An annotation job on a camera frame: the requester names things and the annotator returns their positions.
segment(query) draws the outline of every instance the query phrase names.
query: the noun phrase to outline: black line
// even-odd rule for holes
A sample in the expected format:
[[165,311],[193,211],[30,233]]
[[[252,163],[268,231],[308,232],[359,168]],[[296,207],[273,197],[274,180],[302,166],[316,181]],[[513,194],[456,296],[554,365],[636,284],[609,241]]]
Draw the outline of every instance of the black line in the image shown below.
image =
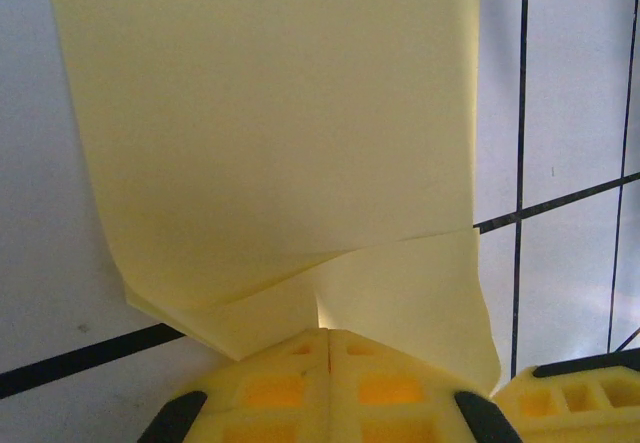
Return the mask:
[[[529,0],[522,0],[520,16],[520,102],[518,112],[518,174],[516,183],[516,212],[522,211],[524,190],[524,120],[527,86],[527,27]],[[516,242],[513,270],[513,320],[511,327],[511,377],[516,374],[518,355],[518,313],[520,308],[520,247],[522,239],[522,221],[516,220]]]
[[599,185],[592,186],[591,188],[576,191],[575,193],[570,193],[559,198],[554,198],[553,200],[538,203],[537,205],[523,208],[520,212],[514,211],[513,213],[507,213],[506,215],[482,221],[473,226],[474,228],[478,228],[481,234],[488,233],[489,231],[497,230],[498,228],[516,223],[519,220],[526,220],[532,216],[555,210],[556,208],[568,205],[569,203],[583,200],[604,191],[613,190],[614,188],[618,188],[637,180],[640,180],[640,172],[632,173],[631,175],[627,175],[622,178],[616,178],[615,180],[607,181],[606,183],[601,183]]
[[0,399],[184,336],[160,323],[0,374]]
[[[624,177],[624,167],[627,153],[627,134],[629,132],[629,109],[631,108],[631,80],[633,79],[633,56],[636,46],[636,22],[638,19],[638,0],[635,0],[633,8],[633,28],[631,30],[631,49],[629,50],[629,75],[627,79],[627,104],[624,115],[624,133],[622,136],[622,161],[620,163],[620,178]],[[622,191],[618,191],[618,214],[616,216],[616,239],[613,250],[613,272],[611,276],[611,297],[609,300],[609,331],[607,332],[607,353],[611,351],[611,332],[613,329],[613,310],[616,295],[616,277],[618,274],[618,247],[620,243],[620,216],[622,214]]]
[[640,328],[631,333],[631,335],[629,335],[629,338],[624,340],[624,342],[618,348],[616,348],[616,352],[624,350],[627,346],[629,346],[629,343],[631,343],[638,335],[640,335]]
[[516,222],[516,244],[513,256],[513,319],[511,322],[511,378],[516,376],[518,356],[518,320],[520,317],[520,250],[522,248],[522,221]]

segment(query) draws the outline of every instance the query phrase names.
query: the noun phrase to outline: yellow paper sheet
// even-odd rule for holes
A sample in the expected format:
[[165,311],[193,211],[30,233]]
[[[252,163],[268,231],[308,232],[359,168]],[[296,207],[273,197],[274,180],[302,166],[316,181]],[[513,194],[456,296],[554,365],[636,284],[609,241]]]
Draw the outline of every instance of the yellow paper sheet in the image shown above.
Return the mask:
[[146,311],[243,356],[317,325],[291,277],[471,227],[479,0],[52,1],[105,233]]
[[320,326],[348,328],[491,389],[500,365],[477,243],[470,229],[366,248],[294,280],[315,288]]

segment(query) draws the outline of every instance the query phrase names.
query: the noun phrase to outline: yellow plastic structure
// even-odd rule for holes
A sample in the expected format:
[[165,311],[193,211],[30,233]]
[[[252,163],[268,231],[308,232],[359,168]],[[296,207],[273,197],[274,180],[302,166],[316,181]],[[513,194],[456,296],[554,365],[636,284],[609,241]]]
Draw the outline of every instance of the yellow plastic structure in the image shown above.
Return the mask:
[[[197,418],[187,427],[186,437],[167,441],[497,441],[478,437],[478,427],[474,430],[469,423],[476,415],[462,411],[460,395],[474,404],[481,400],[485,409],[499,415],[479,391],[445,371],[349,331],[313,329],[186,388],[178,399],[199,393],[206,394],[206,401],[196,409]],[[155,427],[161,431],[161,425]],[[515,435],[510,427],[507,430],[507,436]],[[140,441],[155,440],[147,433]]]
[[639,352],[528,368],[494,401],[527,443],[639,442]]

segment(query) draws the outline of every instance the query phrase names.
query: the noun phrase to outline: black rubber pad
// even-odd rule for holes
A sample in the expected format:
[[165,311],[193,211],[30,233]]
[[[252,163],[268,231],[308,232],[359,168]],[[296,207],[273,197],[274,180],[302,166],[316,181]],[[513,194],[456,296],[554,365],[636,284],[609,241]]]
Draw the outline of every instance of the black rubber pad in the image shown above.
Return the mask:
[[457,392],[455,399],[477,443],[522,443],[495,403],[470,391]]
[[207,401],[203,391],[192,391],[164,405],[138,443],[182,443]]
[[532,374],[536,378],[549,378],[581,371],[613,368],[615,366],[624,366],[630,370],[640,372],[640,348],[542,365],[533,370]]

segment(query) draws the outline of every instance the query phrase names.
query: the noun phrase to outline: square cutout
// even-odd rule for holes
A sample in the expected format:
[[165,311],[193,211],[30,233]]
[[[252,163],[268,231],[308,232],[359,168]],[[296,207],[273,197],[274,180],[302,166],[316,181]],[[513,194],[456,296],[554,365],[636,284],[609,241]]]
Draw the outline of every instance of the square cutout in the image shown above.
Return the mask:
[[362,443],[439,443],[433,424],[424,420],[365,421]]
[[293,424],[243,424],[226,428],[223,443],[296,443]]
[[358,400],[363,405],[398,405],[424,401],[420,382],[406,375],[369,375],[362,379]]
[[599,409],[593,392],[585,384],[563,387],[562,394],[571,413]]
[[242,403],[250,408],[302,406],[305,381],[300,375],[271,375],[251,378]]
[[374,354],[373,350],[368,346],[358,343],[352,343],[347,346],[347,354],[352,356],[371,356]]
[[609,403],[614,408],[640,406],[640,384],[632,381],[631,378],[608,380],[601,384]]
[[526,416],[539,418],[558,414],[550,390],[525,393],[520,397],[520,410]]
[[311,345],[309,343],[305,343],[304,345],[300,345],[296,347],[295,350],[291,353],[292,355],[308,355],[311,353]]

